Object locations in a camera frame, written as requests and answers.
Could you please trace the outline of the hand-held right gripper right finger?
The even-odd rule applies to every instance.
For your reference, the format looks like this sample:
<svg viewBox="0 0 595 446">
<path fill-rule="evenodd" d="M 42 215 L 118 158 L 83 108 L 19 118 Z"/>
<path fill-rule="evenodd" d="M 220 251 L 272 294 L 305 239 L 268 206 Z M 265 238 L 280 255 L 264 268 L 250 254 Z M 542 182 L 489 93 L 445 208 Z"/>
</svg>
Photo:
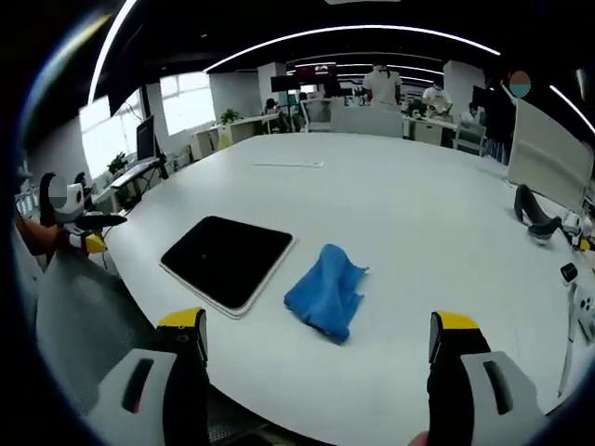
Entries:
<svg viewBox="0 0 595 446">
<path fill-rule="evenodd" d="M 430 316 L 429 445 L 527 445 L 545 427 L 536 386 L 463 314 Z"/>
</svg>

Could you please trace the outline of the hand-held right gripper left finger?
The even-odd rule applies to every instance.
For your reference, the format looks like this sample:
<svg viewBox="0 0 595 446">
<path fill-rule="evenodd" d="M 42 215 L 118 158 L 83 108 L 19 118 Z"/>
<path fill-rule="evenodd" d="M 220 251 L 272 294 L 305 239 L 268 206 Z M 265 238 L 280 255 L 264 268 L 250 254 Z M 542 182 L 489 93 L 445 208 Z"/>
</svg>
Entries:
<svg viewBox="0 0 595 446">
<path fill-rule="evenodd" d="M 105 445 L 208 445 L 205 310 L 173 312 L 156 334 L 100 382 L 95 433 Z"/>
</svg>

